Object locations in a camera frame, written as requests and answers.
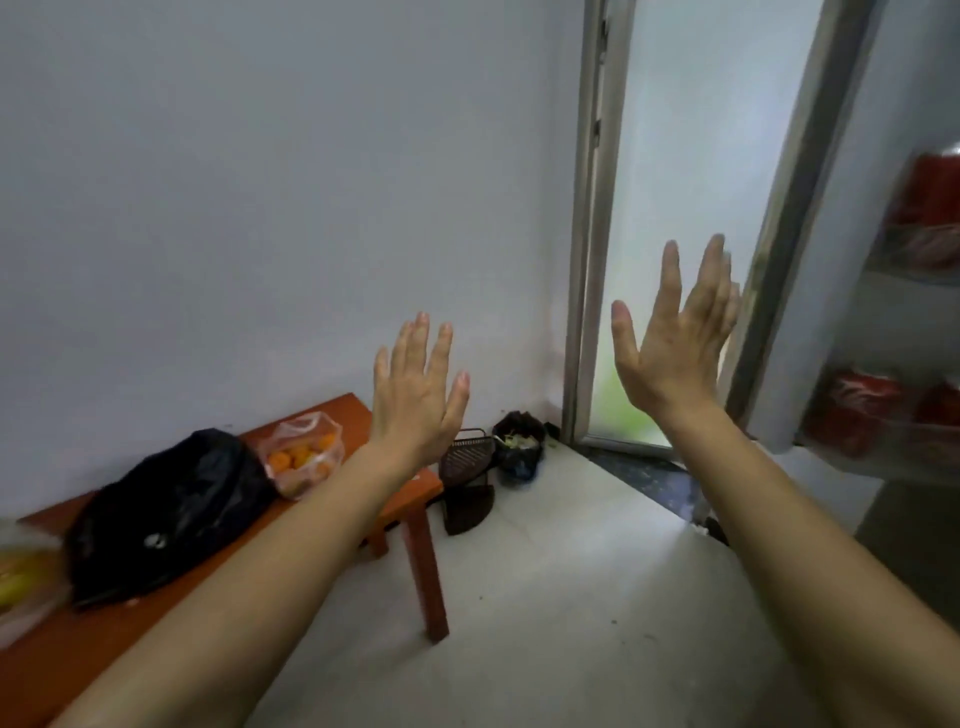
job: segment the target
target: wooden bench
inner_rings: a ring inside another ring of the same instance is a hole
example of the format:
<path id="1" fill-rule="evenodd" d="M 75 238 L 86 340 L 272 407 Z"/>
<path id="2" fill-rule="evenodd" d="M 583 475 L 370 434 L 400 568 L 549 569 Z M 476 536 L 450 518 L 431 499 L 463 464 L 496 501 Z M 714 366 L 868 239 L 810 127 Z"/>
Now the wooden bench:
<path id="1" fill-rule="evenodd" d="M 344 428 L 347 457 L 367 442 L 371 412 L 354 395 L 309 407 L 321 409 Z M 288 415 L 282 420 L 296 415 Z M 269 435 L 280 420 L 241 437 L 254 444 Z M 420 607 L 431 641 L 449 634 L 426 504 L 443 492 L 440 479 L 428 470 L 395 493 L 377 517 L 367 541 L 375 557 L 387 553 L 385 528 L 403 527 Z M 63 534 L 92 493 L 72 498 L 24 519 L 51 533 Z M 172 584 L 126 604 L 111 604 L 87 612 L 63 607 L 29 634 L 0 652 L 0 723 L 5 728 L 47 725 L 114 660 L 147 632 L 181 599 L 217 570 L 264 526 L 296 504 L 278 500 L 241 538 Z"/>

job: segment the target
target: hand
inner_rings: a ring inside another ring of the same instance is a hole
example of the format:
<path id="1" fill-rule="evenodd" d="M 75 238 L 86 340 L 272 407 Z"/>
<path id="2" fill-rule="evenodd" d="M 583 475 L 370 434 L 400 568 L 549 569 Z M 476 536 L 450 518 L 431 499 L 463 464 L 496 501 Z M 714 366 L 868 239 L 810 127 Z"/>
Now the hand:
<path id="1" fill-rule="evenodd" d="M 616 372 L 631 404 L 658 422 L 678 408 L 716 400 L 720 350 L 740 309 L 740 288 L 731 283 L 730 254 L 723 246 L 723 235 L 710 239 L 681 311 L 680 253 L 676 241 L 666 244 L 660 290 L 639 351 L 627 305 L 613 302 Z"/>
<path id="2" fill-rule="evenodd" d="M 381 347 L 373 365 L 371 445 L 384 448 L 408 477 L 437 462 L 457 436 L 470 398 L 470 376 L 461 372 L 446 395 L 453 326 L 443 324 L 426 361 L 430 317 L 405 322 L 393 354 Z"/>

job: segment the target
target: door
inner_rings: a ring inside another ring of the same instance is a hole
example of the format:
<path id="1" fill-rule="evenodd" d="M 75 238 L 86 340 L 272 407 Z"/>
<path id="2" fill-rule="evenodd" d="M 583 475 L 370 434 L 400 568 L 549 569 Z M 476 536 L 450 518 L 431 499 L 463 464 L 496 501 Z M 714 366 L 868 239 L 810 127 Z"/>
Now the door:
<path id="1" fill-rule="evenodd" d="M 609 0 L 594 23 L 588 9 L 582 92 L 593 98 L 581 105 L 589 144 L 578 156 L 585 211 L 571 258 L 568 441 L 670 455 L 616 378 L 610 306 L 626 301 L 642 326 L 663 243 L 679 241 L 688 290 L 718 231 L 744 285 L 719 389 L 738 421 L 750 419 L 875 4 Z"/>

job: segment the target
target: forearm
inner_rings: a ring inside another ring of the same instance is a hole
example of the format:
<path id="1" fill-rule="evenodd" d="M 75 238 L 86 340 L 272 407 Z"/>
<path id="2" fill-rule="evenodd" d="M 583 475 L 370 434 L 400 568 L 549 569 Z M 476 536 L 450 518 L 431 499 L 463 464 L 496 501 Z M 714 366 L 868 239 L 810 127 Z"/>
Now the forearm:
<path id="1" fill-rule="evenodd" d="M 55 726 L 242 722 L 405 468 L 386 451 L 358 450 L 171 610 Z"/>
<path id="2" fill-rule="evenodd" d="M 662 418 L 751 581 L 804 662 L 836 684 L 960 716 L 960 639 L 714 404 Z"/>

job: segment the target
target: door frame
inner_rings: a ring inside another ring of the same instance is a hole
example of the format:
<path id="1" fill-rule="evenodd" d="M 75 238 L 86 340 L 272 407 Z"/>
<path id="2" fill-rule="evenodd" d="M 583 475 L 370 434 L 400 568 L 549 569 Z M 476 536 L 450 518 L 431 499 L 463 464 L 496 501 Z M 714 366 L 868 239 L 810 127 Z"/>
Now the door frame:
<path id="1" fill-rule="evenodd" d="M 672 448 L 588 432 L 634 16 L 637 2 L 651 1 L 586 1 L 561 440 L 675 459 Z M 824 0 L 717 385 L 718 397 L 741 427 L 750 416 L 883 5 L 884 0 Z"/>

